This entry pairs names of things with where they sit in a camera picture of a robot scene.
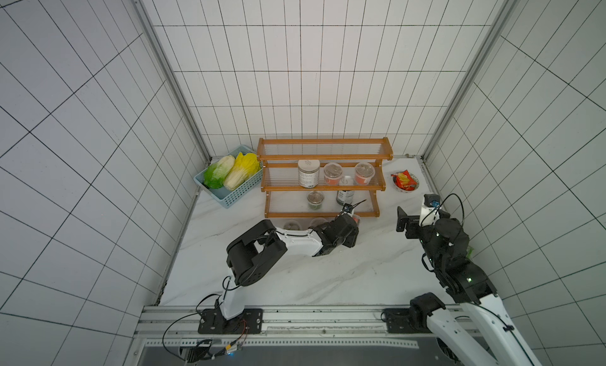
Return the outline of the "yellow label seed jar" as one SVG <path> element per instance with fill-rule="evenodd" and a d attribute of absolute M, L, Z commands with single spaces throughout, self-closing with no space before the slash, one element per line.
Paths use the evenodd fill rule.
<path fill-rule="evenodd" d="M 292 231 L 292 230 L 301 230 L 302 226 L 296 220 L 288 220 L 288 221 L 284 222 L 284 224 L 282 225 L 282 228 L 284 228 L 284 230 Z"/>

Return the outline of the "red label seed jar top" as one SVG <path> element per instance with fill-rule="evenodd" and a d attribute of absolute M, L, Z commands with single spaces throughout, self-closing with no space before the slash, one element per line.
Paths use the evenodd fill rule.
<path fill-rule="evenodd" d="M 309 224 L 309 229 L 321 230 L 329 224 L 325 218 L 315 218 Z"/>

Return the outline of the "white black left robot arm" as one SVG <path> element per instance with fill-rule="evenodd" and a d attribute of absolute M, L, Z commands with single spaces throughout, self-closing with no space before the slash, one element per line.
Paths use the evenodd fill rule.
<path fill-rule="evenodd" d="M 286 230 L 269 219 L 260 221 L 227 246 L 232 276 L 219 303 L 221 315 L 232 320 L 243 314 L 245 288 L 265 277 L 285 255 L 326 256 L 339 246 L 354 247 L 358 234 L 358 222 L 348 212 L 307 230 Z"/>

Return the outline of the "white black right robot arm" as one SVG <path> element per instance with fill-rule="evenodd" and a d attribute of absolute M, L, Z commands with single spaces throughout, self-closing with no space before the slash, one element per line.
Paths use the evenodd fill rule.
<path fill-rule="evenodd" d="M 540 361 L 514 325 L 496 286 L 467 257 L 470 242 L 462 223 L 440 208 L 422 207 L 420 215 L 399 208 L 396 230 L 423 247 L 422 261 L 452 300 L 482 334 L 473 338 L 434 293 L 410 302 L 412 328 L 435 334 L 464 365 L 539 365 Z"/>

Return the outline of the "green label seed jar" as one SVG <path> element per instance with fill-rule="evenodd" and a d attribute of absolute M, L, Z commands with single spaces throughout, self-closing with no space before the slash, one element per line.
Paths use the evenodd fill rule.
<path fill-rule="evenodd" d="M 307 195 L 307 202 L 311 210 L 320 210 L 324 202 L 324 195 L 321 191 L 312 191 Z"/>

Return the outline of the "red seed jar right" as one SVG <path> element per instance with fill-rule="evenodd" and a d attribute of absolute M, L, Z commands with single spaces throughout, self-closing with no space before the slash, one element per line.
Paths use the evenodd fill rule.
<path fill-rule="evenodd" d="M 375 167 L 368 162 L 358 163 L 354 172 L 354 179 L 359 186 L 368 186 L 376 174 Z"/>

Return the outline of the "red seed jar middle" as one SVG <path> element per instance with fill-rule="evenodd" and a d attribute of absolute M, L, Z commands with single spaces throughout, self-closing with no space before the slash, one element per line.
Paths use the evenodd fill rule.
<path fill-rule="evenodd" d="M 343 177 L 343 168 L 336 162 L 330 162 L 324 166 L 323 173 L 328 186 L 338 186 Z"/>

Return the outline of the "wooden three-tier shelf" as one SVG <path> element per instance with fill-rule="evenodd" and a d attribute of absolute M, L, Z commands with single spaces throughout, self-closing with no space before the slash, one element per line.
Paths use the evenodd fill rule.
<path fill-rule="evenodd" d="M 378 193 L 387 188 L 382 165 L 394 152 L 388 138 L 261 138 L 261 191 L 268 219 L 333 217 L 342 203 L 361 201 L 356 213 L 380 216 Z"/>

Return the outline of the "large white labelled jar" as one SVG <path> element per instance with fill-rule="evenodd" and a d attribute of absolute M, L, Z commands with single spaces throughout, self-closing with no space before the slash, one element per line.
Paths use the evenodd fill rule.
<path fill-rule="evenodd" d="M 315 188 L 320 179 L 320 161 L 318 159 L 300 159 L 298 161 L 298 183 L 302 188 Z"/>

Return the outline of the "green snack bag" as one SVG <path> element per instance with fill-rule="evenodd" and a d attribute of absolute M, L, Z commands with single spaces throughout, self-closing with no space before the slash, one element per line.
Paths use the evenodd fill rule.
<path fill-rule="evenodd" d="M 473 258 L 473 253 L 474 253 L 473 247 L 468 246 L 466 249 L 466 258 L 471 260 Z"/>

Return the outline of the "yellow napa cabbage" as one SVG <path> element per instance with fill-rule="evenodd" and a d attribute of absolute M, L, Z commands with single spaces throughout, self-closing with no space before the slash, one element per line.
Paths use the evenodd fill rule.
<path fill-rule="evenodd" d="M 235 159 L 235 165 L 224 180 L 223 187 L 234 191 L 244 182 L 249 180 L 260 170 L 260 162 L 254 153 L 239 153 Z"/>

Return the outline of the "light blue plastic basket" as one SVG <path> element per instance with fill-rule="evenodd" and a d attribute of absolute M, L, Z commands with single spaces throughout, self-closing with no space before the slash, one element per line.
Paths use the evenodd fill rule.
<path fill-rule="evenodd" d="M 241 145 L 238 148 L 236 148 L 234 151 L 232 151 L 229 155 L 232 155 L 236 159 L 236 157 L 238 156 L 238 154 L 240 152 L 243 154 L 247 154 L 247 153 L 255 154 L 255 152 L 251 148 L 249 148 L 245 145 Z M 249 190 L 251 190 L 253 187 L 260 184 L 261 177 L 262 177 L 262 171 L 261 171 L 261 167 L 260 167 L 260 170 L 254 176 L 252 176 L 249 180 L 244 182 L 242 185 L 240 185 L 234 191 L 229 191 L 228 189 L 226 189 L 224 187 L 222 187 L 221 189 L 209 189 L 203 184 L 203 182 L 204 182 L 203 173 L 205 172 L 205 170 L 198 173 L 194 177 L 194 181 L 198 186 L 202 187 L 211 196 L 213 196 L 214 199 L 217 200 L 224 208 L 229 208 L 238 199 L 240 199 L 242 196 L 244 196 Z"/>

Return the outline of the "green napa cabbage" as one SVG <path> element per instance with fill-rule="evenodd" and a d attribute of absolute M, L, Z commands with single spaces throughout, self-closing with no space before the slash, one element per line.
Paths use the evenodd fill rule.
<path fill-rule="evenodd" d="M 221 189 L 224 181 L 235 165 L 235 157 L 232 155 L 224 156 L 218 162 L 213 163 L 203 173 L 203 184 L 209 189 Z"/>

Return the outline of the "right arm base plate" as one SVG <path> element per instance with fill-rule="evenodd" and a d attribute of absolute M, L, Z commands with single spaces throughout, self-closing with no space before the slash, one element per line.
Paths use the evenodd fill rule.
<path fill-rule="evenodd" d="M 380 316 L 389 334 L 427 334 L 427 316 L 415 308 L 384 309 Z"/>

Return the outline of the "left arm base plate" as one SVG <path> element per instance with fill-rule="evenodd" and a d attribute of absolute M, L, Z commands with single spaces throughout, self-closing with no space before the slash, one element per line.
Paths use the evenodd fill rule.
<path fill-rule="evenodd" d="M 233 319 L 225 319 L 219 308 L 204 309 L 200 315 L 199 334 L 260 334 L 264 311 L 245 309 Z"/>

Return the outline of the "aluminium mounting rail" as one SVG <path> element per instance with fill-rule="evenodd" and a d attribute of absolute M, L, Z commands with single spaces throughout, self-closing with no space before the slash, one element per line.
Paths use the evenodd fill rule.
<path fill-rule="evenodd" d="M 388 335 L 380 316 L 384 309 L 407 306 L 337 305 L 337 306 L 265 306 L 246 309 L 264 311 L 260 334 L 264 337 L 337 337 Z M 143 310 L 135 334 L 149 339 L 189 339 L 195 336 L 218 337 L 236 334 L 199 334 L 200 315 L 204 309 L 185 306 L 148 307 Z"/>

